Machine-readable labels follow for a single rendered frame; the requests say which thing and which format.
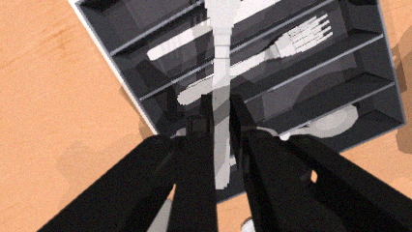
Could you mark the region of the grey mug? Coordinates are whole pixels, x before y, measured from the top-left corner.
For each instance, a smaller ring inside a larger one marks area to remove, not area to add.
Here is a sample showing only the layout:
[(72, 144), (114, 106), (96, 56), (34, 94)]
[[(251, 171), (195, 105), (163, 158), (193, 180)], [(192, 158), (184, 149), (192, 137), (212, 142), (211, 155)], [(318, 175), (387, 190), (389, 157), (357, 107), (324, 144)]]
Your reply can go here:
[(165, 232), (172, 201), (166, 199), (148, 232)]

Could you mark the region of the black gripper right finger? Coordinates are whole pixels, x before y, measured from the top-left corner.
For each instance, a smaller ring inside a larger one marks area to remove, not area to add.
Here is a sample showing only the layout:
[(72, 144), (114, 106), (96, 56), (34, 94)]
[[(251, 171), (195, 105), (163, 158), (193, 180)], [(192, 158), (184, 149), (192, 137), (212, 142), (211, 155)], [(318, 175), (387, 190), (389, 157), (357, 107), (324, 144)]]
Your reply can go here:
[(256, 125), (240, 95), (229, 100), (255, 232), (412, 232), (411, 198), (313, 137), (281, 140)]

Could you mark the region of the black cutlery tray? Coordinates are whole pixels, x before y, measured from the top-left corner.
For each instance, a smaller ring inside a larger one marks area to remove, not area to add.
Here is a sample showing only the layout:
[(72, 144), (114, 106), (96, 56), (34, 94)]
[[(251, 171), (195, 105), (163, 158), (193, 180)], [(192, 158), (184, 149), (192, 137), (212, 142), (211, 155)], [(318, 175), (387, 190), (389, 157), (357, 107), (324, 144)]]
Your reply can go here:
[[(209, 19), (205, 0), (74, 4), (156, 133), (174, 140), (186, 118), (200, 111), (201, 97), (182, 105), (179, 93), (214, 73), (213, 30), (156, 60), (147, 53)], [(321, 31), (331, 29), (323, 37), (333, 35), (304, 52), (274, 57), (242, 72), (230, 80), (230, 94), (242, 97), (258, 127), (279, 136), (356, 106), (358, 119), (343, 133), (324, 138), (306, 134), (341, 154), (407, 125), (379, 0), (280, 0), (234, 24), (229, 58), (230, 66), (244, 61), (325, 14), (318, 23), (329, 23)]]

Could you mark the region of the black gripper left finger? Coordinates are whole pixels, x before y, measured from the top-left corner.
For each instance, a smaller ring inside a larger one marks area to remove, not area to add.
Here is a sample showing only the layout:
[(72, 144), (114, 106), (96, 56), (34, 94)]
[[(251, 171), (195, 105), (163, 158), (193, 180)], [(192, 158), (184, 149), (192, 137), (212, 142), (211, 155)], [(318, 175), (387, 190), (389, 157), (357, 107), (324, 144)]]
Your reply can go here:
[(166, 232), (219, 232), (214, 140), (201, 94), (174, 140), (145, 138), (36, 232), (147, 232), (175, 184)]

